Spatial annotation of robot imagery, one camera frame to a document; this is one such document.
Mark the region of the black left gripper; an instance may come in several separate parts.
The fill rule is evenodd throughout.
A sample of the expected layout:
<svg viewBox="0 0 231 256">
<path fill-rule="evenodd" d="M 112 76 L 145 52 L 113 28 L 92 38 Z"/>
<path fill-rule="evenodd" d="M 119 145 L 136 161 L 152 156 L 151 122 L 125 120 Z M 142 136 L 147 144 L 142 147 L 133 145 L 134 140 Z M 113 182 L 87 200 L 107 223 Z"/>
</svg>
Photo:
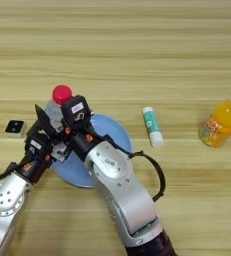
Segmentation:
<svg viewBox="0 0 231 256">
<path fill-rule="evenodd" d="M 29 137 L 41 130 L 40 122 L 36 120 L 26 136 Z M 65 149 L 66 146 L 62 142 L 53 145 L 51 142 L 38 142 L 30 139 L 25 145 L 25 156 L 16 168 L 16 172 L 31 184 L 35 184 L 54 161 L 63 163 L 67 159 Z"/>
</svg>

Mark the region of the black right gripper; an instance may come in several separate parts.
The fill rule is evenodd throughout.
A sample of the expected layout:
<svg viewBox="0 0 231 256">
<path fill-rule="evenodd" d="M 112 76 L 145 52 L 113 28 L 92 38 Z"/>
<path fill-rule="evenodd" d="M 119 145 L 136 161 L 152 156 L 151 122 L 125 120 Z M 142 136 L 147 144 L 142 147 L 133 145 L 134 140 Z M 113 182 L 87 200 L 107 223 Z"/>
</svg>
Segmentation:
<svg viewBox="0 0 231 256">
<path fill-rule="evenodd" d="M 38 105 L 35 105 L 35 111 L 37 115 L 37 130 L 44 131 L 52 139 L 57 138 L 58 133 L 51 125 L 50 118 L 46 112 Z M 75 153 L 81 161 L 84 161 L 88 153 L 103 142 L 104 139 L 94 131 L 92 126 L 89 126 L 78 131 L 73 131 L 67 127 L 59 136 L 59 141 L 66 146 L 65 158 L 68 158 L 71 153 Z"/>
</svg>

